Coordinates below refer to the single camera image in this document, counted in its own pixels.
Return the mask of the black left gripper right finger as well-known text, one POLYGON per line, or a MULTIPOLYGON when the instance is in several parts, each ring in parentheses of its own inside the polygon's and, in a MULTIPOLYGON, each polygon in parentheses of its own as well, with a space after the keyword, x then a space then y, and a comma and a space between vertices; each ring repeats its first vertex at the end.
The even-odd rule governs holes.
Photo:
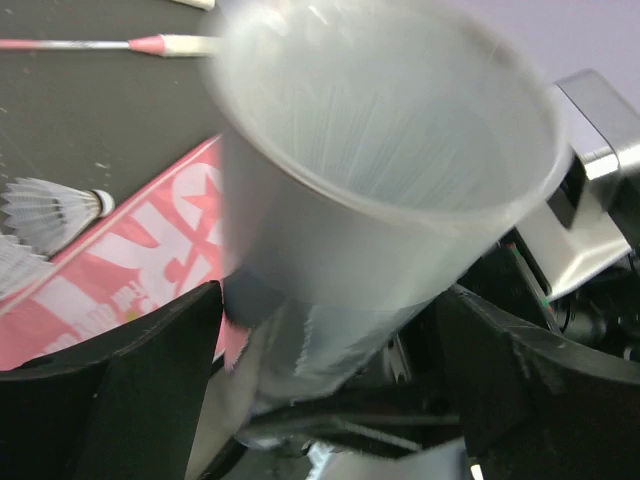
POLYGON ((466 449, 485 478, 638 478, 638 364, 466 289, 435 305, 466 449))

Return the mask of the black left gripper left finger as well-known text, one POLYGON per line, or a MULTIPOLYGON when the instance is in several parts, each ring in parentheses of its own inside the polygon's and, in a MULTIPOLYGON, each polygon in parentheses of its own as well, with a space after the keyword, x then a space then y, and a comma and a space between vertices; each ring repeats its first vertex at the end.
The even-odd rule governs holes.
POLYGON ((221 317, 209 281, 2 372, 2 478, 184 478, 221 317))

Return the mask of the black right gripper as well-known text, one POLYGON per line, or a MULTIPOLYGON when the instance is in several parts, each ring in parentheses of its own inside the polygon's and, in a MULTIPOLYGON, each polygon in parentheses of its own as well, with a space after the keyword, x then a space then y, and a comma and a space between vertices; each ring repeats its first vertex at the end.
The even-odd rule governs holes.
MULTIPOLYGON (((466 289, 532 325, 639 366, 639 261, 628 254, 576 292, 547 301, 524 244, 509 240, 481 258, 451 289, 466 289)), ((392 386, 345 388, 251 421, 252 434, 320 440, 402 458, 449 440, 465 441, 446 376, 436 305, 403 329, 413 376, 392 386)))

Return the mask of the clear plastic tube lid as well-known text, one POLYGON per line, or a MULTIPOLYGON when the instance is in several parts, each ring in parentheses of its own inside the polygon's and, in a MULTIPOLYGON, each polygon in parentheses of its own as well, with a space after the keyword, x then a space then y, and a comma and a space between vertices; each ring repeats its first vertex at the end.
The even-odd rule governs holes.
POLYGON ((432 1, 247 2, 212 24, 226 273, 395 311, 454 283, 568 169, 551 88, 432 1))

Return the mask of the white shuttlecock tube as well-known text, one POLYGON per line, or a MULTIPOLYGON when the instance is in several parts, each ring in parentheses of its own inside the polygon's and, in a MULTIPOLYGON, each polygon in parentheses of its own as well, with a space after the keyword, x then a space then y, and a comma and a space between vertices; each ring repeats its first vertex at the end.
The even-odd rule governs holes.
POLYGON ((247 432, 249 423, 278 407, 336 392, 432 299, 350 291, 302 299, 225 289, 226 319, 245 335, 225 357, 224 407, 235 438, 259 449, 280 443, 276 433, 247 432))

